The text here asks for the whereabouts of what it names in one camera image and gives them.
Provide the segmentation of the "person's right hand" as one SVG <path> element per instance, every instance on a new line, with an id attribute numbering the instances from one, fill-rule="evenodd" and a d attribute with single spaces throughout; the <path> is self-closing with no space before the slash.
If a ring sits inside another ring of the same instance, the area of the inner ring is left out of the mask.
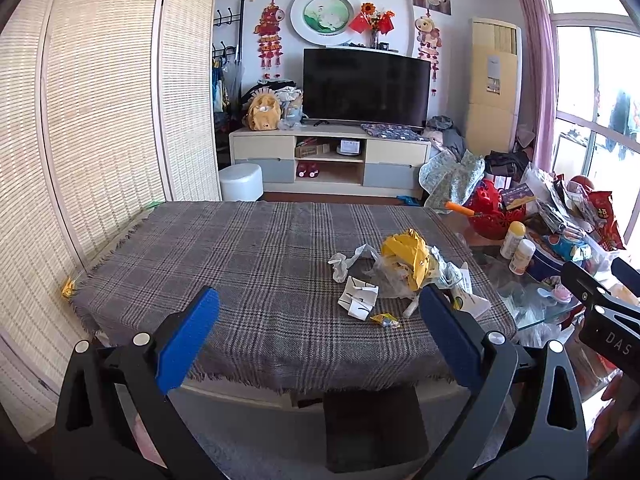
<path id="1" fill-rule="evenodd" d="M 620 400 L 620 388 L 626 385 L 626 378 L 623 373 L 615 375 L 608 386 L 603 390 L 601 400 L 606 402 L 606 407 L 602 408 L 597 418 L 594 420 L 591 434 L 588 438 L 590 451 L 594 451 L 602 442 L 616 430 L 616 434 L 621 438 L 629 430 L 634 421 L 639 417 L 639 401 L 634 401 L 622 411 L 622 401 Z"/>

